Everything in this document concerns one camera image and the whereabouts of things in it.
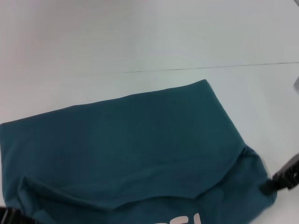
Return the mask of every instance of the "white backdrop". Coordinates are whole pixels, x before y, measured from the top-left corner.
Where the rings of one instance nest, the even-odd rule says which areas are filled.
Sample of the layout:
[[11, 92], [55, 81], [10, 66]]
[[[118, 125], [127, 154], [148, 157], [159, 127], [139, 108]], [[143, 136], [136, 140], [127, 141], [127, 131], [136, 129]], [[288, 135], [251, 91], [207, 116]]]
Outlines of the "white backdrop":
[[[299, 152], [292, 0], [2, 0], [0, 18], [0, 123], [205, 78], [270, 174]], [[254, 222], [298, 209], [284, 191]]]

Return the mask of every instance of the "white surface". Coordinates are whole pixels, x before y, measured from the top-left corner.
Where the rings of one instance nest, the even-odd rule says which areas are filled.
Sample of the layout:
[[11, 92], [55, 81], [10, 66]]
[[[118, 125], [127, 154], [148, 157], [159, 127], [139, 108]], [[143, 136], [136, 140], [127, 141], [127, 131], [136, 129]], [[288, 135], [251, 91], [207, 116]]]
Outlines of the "white surface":
[[[0, 18], [0, 123], [205, 78], [269, 173], [299, 152], [299, 64], [189, 69], [299, 61], [292, 0], [2, 0]], [[165, 69], [183, 70], [134, 72]], [[284, 191], [254, 222], [298, 209]]]
[[2, 0], [1, 17], [8, 75], [299, 62], [293, 0]]

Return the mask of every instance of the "teal fabric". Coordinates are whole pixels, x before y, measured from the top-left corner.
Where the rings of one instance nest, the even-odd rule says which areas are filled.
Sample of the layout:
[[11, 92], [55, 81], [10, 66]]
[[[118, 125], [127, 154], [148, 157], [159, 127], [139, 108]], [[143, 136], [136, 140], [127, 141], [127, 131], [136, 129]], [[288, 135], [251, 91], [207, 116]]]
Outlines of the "teal fabric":
[[206, 80], [8, 122], [0, 147], [7, 207], [44, 224], [247, 224], [276, 198]]

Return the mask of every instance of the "printed logo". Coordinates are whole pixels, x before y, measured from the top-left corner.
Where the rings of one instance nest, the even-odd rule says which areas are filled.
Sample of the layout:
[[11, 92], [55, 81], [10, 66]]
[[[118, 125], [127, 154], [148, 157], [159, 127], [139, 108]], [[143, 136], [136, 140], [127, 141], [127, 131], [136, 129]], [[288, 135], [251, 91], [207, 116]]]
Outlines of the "printed logo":
[[[199, 213], [196, 213], [193, 219], [194, 219], [194, 224], [201, 224]], [[172, 219], [169, 224], [189, 224], [189, 218], [187, 216], [180, 216]]]

